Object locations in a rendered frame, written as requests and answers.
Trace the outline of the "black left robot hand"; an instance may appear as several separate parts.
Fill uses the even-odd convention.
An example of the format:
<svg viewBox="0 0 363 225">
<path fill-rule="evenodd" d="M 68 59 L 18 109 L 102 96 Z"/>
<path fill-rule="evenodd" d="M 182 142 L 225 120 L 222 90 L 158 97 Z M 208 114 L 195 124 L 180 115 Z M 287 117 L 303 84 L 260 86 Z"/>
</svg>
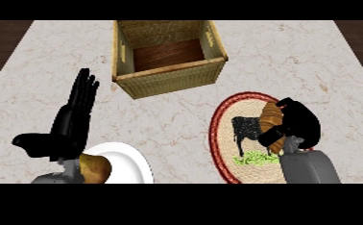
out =
<svg viewBox="0 0 363 225">
<path fill-rule="evenodd" d="M 48 134 L 27 133 L 14 138 L 12 144 L 22 148 L 31 158 L 49 157 L 74 160 L 84 152 L 99 82 L 83 68 L 76 78 L 67 104 L 61 107 Z"/>
</svg>

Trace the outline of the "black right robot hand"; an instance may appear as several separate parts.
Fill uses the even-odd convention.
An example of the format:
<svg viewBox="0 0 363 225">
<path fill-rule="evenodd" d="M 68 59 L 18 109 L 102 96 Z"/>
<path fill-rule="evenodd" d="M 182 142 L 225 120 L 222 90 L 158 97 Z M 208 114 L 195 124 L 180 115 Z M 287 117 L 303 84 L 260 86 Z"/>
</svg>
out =
<svg viewBox="0 0 363 225">
<path fill-rule="evenodd" d="M 306 105 L 290 97 L 275 104 L 282 111 L 282 124 L 260 134 L 261 145 L 269 147 L 281 138 L 295 136 L 304 140 L 298 148 L 310 149 L 321 140 L 321 123 L 316 115 Z"/>
</svg>

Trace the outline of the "brown croissant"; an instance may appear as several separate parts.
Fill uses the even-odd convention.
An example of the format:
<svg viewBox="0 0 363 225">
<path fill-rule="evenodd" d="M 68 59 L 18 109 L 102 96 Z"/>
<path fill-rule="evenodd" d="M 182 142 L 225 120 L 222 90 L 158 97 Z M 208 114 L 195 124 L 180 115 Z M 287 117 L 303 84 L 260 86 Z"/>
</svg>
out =
<svg viewBox="0 0 363 225">
<path fill-rule="evenodd" d="M 264 133 L 273 126 L 282 124 L 282 111 L 276 106 L 275 101 L 270 101 L 263 108 L 261 116 L 260 116 L 260 127 L 261 132 Z M 285 137 L 282 137 L 270 146 L 270 150 L 275 154 L 279 153 L 284 147 Z"/>
</svg>

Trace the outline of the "round woven cow placemat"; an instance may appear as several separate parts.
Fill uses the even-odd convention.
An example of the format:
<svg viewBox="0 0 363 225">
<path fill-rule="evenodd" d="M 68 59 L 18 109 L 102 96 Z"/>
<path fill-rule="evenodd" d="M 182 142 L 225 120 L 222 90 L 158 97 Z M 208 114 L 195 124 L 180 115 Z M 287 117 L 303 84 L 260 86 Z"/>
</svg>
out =
<svg viewBox="0 0 363 225">
<path fill-rule="evenodd" d="M 263 108 L 278 99 L 261 92 L 241 92 L 231 96 L 214 112 L 210 131 L 210 152 L 219 172 L 229 184 L 285 184 L 279 164 L 284 147 L 275 154 L 257 137 L 263 134 Z"/>
</svg>

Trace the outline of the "rectangular wicker basket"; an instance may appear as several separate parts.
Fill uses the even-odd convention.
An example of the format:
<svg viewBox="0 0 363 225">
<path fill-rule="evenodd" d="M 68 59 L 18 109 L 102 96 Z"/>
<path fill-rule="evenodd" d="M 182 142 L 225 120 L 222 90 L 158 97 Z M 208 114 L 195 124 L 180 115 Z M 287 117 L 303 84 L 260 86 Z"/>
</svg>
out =
<svg viewBox="0 0 363 225">
<path fill-rule="evenodd" d="M 229 60 L 211 20 L 115 20 L 112 82 L 133 99 L 214 84 Z"/>
</svg>

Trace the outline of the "brown potato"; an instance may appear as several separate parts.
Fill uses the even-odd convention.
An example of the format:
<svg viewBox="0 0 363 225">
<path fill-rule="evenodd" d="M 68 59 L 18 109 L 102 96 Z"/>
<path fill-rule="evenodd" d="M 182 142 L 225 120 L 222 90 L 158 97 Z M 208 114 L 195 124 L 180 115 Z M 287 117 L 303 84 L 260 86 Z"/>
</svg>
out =
<svg viewBox="0 0 363 225">
<path fill-rule="evenodd" d="M 83 154 L 80 156 L 80 168 L 86 184 L 104 184 L 107 182 L 112 165 L 104 156 Z"/>
</svg>

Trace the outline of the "white round plate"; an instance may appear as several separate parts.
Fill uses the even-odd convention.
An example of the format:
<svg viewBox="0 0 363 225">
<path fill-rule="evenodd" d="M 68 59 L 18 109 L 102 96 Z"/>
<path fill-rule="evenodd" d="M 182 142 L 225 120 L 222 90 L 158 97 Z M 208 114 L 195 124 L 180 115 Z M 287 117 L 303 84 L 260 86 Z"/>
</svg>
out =
<svg viewBox="0 0 363 225">
<path fill-rule="evenodd" d="M 139 150 L 123 142 L 104 142 L 93 146 L 87 154 L 108 159 L 112 171 L 107 184 L 152 184 L 151 165 Z"/>
</svg>

